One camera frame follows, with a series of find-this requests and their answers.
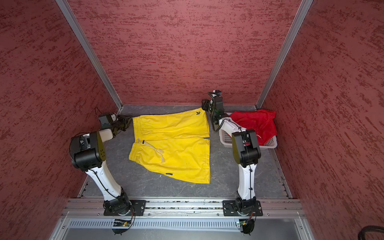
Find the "white plastic laundry basket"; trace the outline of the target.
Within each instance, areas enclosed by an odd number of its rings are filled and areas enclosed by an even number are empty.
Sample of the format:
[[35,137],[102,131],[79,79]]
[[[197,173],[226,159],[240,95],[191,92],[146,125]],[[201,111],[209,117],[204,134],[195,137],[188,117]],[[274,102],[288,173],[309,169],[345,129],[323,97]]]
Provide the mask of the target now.
[[[225,126],[222,127],[219,130],[219,136],[220,136],[220,142],[224,145],[226,148],[232,148],[232,133],[233,132],[245,132],[246,128],[243,126],[235,127],[236,123],[230,124],[231,130],[233,130],[231,133],[228,133],[226,130],[228,129],[228,123],[225,121]],[[273,136],[271,139],[269,139],[265,145],[259,145],[260,149],[275,149],[278,146],[277,137]]]

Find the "yellow shorts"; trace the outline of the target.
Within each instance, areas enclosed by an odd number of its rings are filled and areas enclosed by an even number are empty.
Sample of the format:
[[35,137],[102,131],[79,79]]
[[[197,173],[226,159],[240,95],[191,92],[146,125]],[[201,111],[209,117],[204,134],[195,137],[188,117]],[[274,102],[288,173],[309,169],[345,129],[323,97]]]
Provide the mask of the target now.
[[133,118],[133,125],[131,161],[176,180],[210,183],[210,128],[203,109],[142,115]]

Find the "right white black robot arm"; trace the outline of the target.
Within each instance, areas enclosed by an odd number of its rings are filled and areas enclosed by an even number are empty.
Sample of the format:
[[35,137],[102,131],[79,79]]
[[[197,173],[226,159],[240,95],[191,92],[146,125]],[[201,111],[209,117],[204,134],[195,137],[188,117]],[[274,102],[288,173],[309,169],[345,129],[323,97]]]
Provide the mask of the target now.
[[209,100],[202,100],[202,109],[208,112],[214,132],[223,130],[232,139],[232,150],[235,162],[239,167],[238,197],[235,210],[241,215],[248,215],[257,208],[254,190],[255,171],[262,156],[257,134],[253,129],[246,129],[237,124],[225,112],[220,91],[209,92]]

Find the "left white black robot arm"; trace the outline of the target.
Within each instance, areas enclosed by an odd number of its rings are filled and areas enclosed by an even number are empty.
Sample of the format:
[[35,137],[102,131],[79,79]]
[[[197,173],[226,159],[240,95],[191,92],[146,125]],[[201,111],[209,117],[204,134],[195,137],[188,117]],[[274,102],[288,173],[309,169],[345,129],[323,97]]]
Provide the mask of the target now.
[[102,192],[105,216],[127,216],[133,213],[124,189],[116,182],[107,166],[104,143],[115,138],[130,126],[133,117],[107,113],[99,115],[101,129],[80,133],[71,138],[69,152],[72,165],[85,172]]

